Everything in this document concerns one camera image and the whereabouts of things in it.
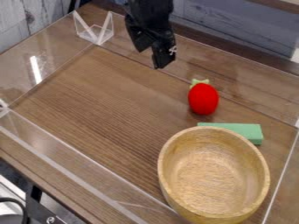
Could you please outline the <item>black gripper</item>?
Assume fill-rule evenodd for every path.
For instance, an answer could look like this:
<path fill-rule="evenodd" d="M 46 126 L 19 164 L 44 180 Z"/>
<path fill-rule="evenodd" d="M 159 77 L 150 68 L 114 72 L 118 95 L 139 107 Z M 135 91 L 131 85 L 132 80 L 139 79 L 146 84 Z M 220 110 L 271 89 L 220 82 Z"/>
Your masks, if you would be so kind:
<path fill-rule="evenodd" d="M 142 52 L 152 46 L 154 68 L 164 68 L 175 61 L 178 50 L 170 22 L 174 0 L 126 0 L 124 9 L 135 49 Z"/>

